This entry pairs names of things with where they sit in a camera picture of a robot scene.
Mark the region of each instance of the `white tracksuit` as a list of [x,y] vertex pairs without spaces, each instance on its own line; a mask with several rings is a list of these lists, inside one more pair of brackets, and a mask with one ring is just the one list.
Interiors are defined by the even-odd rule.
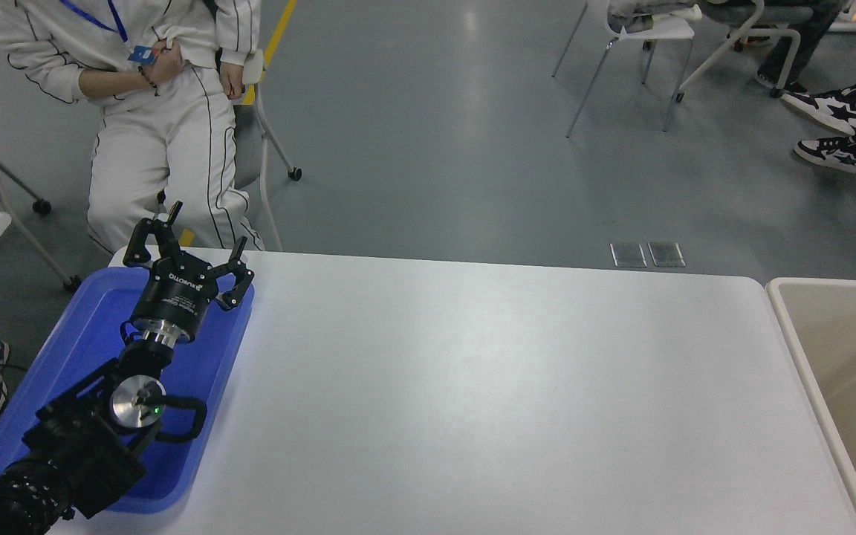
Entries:
[[[109,28],[117,28],[108,0],[71,0]],[[91,99],[104,111],[91,166],[88,226],[109,250],[128,244],[134,224],[184,203],[177,223],[195,234],[194,246],[232,247],[246,236],[262,240],[247,217],[247,193],[233,187],[233,109],[224,95],[214,55],[244,64],[258,47],[261,0],[216,0],[216,23],[202,0],[114,0],[123,28],[92,24],[59,0],[0,0],[0,47],[9,63],[46,94],[71,104],[82,98],[85,68],[137,71],[135,45],[176,39],[187,66],[152,88]]]

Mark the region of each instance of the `hand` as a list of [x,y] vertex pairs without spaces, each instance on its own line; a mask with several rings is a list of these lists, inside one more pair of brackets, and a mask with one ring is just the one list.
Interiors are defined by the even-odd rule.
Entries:
[[244,66],[233,63],[220,64],[220,83],[224,86],[224,94],[230,100],[244,96]]
[[153,48],[154,51],[157,51],[157,57],[154,58],[154,63],[146,67],[144,71],[155,84],[160,85],[170,81],[184,70],[184,58],[181,56],[180,43],[174,41],[173,48],[167,48],[166,41],[157,41]]

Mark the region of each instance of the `lanyard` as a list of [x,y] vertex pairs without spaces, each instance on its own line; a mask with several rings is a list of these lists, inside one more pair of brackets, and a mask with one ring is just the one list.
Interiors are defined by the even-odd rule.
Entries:
[[[72,10],[80,16],[82,19],[92,23],[94,26],[98,26],[102,28],[102,30],[115,31],[114,28],[106,26],[105,23],[96,19],[94,15],[88,13],[88,11],[82,10],[81,7],[75,6],[75,4],[71,3],[71,0],[59,0],[62,4],[65,5],[69,10]],[[121,17],[118,16],[118,10],[114,7],[114,0],[108,0],[108,7],[111,9],[111,14],[114,16],[114,24],[117,26],[117,34],[121,36],[121,40],[125,43],[128,41],[128,31],[125,30],[125,25],[121,22]]]

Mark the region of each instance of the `yellow floor line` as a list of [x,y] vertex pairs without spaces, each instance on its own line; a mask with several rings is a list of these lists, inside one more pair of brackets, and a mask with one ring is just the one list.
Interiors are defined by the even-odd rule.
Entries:
[[[279,47],[279,40],[282,39],[283,31],[286,31],[286,26],[289,24],[289,17],[292,17],[293,10],[296,9],[296,0],[286,2],[286,8],[282,10],[282,15],[279,17],[279,22],[276,23],[276,29],[273,30],[273,35],[269,38],[269,45],[266,45],[266,51],[262,54],[262,75],[266,75],[269,69],[269,62],[273,60],[273,54],[276,53],[276,47]],[[244,95],[242,104],[250,105],[256,99],[256,92],[253,88],[247,88],[247,94]]]

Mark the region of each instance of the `white jacket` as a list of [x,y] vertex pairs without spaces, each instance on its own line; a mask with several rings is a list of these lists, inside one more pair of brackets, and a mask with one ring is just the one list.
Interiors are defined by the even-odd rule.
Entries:
[[[104,25],[116,28],[108,0],[71,0]],[[221,61],[244,64],[259,43],[261,0],[216,0],[217,20],[203,0],[114,0],[128,43],[115,30],[104,30],[59,0],[0,0],[0,47],[9,64],[23,71],[46,94],[62,102],[84,99],[78,77],[85,68],[136,71],[128,57],[135,45],[177,39],[184,59],[214,68]],[[91,99],[99,106],[121,96]]]

